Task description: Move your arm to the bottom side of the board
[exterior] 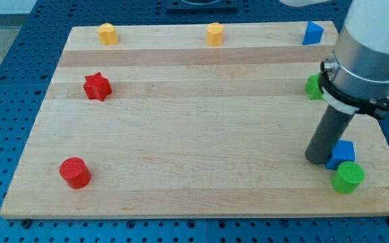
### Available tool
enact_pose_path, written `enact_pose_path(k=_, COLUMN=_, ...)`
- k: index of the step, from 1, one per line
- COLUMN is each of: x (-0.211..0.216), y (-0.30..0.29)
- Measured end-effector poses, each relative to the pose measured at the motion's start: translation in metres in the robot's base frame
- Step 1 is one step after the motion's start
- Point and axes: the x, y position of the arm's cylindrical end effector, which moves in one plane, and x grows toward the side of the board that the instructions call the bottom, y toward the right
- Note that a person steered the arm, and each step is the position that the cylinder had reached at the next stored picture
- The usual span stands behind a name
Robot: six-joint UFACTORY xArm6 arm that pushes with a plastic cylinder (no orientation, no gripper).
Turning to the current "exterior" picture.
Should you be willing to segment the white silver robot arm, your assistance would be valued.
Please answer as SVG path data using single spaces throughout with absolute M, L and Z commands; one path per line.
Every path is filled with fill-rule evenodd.
M 389 113 L 389 0 L 353 0 L 318 86 L 334 113 Z

